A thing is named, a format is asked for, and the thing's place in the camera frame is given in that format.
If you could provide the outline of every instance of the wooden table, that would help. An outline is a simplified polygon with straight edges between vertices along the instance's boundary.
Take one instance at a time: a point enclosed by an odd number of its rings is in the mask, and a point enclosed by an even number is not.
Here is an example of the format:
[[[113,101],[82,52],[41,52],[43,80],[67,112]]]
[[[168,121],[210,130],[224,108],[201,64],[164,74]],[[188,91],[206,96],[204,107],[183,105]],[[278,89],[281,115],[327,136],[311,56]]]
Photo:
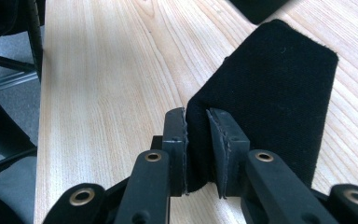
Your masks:
[[[358,185],[358,1],[293,1],[272,18],[339,56],[313,187]],[[35,223],[72,186],[131,173],[191,96],[256,26],[224,0],[48,0]],[[244,223],[210,184],[172,199],[172,223]]]

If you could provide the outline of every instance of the black felt pad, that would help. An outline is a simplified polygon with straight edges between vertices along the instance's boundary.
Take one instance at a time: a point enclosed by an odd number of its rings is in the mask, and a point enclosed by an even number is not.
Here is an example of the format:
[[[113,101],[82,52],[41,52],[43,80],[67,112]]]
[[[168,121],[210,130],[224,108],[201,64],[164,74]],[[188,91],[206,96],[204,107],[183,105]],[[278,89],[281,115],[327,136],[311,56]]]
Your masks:
[[[277,153],[310,186],[337,61],[283,21],[259,26],[187,105],[188,190],[214,181],[211,107],[230,113],[251,148]]]

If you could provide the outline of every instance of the light wood surface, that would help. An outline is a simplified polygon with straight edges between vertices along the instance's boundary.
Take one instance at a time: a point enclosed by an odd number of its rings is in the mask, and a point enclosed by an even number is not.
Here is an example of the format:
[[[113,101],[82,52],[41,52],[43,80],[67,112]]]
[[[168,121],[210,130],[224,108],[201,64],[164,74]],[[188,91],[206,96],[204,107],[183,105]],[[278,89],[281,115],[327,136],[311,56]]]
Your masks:
[[[293,1],[279,18],[339,56],[313,187],[358,185],[358,1]],[[35,223],[72,186],[131,173],[256,26],[224,0],[47,0]],[[172,223],[244,223],[214,185],[172,199]]]

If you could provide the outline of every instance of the black plastic part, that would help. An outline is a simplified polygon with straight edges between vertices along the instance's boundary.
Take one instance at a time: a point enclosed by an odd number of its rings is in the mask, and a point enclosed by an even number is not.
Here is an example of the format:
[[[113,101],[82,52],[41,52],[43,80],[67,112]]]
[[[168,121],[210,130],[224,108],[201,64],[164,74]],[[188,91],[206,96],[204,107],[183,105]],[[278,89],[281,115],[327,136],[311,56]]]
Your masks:
[[[313,196],[319,201],[319,203],[321,203],[327,210],[327,199],[328,196],[319,192],[316,189],[310,189],[310,192],[312,192]]]
[[[55,203],[43,223],[103,223],[107,214],[105,209],[103,209],[104,196],[104,189],[99,185],[80,184],[74,186],[68,189]]]
[[[246,173],[269,223],[337,223],[277,154],[250,151]]]
[[[152,144],[150,145],[150,149],[162,150],[162,136],[161,135],[153,136]]]
[[[246,197],[241,198],[241,210],[245,217],[246,224],[268,224],[269,217],[260,201],[249,200]]]
[[[187,129],[185,109],[175,108],[165,114],[162,150],[170,155],[171,196],[186,192]]]
[[[250,141],[231,115],[221,109],[207,111],[211,124],[216,186],[219,197],[240,197],[243,192],[244,162]]]
[[[129,177],[125,178],[112,188],[107,189],[105,193],[105,207],[108,212],[105,223],[114,223],[121,200],[129,182]]]
[[[358,223],[358,186],[335,185],[326,207],[339,223]]]
[[[289,0],[230,0],[253,24],[258,24],[282,7]]]
[[[141,153],[118,208],[115,223],[169,223],[170,158],[161,150]]]

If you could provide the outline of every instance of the floor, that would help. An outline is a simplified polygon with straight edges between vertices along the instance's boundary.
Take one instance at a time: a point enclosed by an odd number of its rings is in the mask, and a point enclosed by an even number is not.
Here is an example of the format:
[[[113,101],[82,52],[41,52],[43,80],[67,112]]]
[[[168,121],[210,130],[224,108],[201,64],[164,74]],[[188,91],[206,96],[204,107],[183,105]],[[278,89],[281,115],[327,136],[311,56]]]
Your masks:
[[[32,63],[33,58],[28,35],[21,33],[0,37],[0,56]],[[13,73],[15,71],[0,67],[0,77]],[[0,104],[30,136],[31,141],[37,145],[40,104],[39,81],[35,79],[0,91]]]

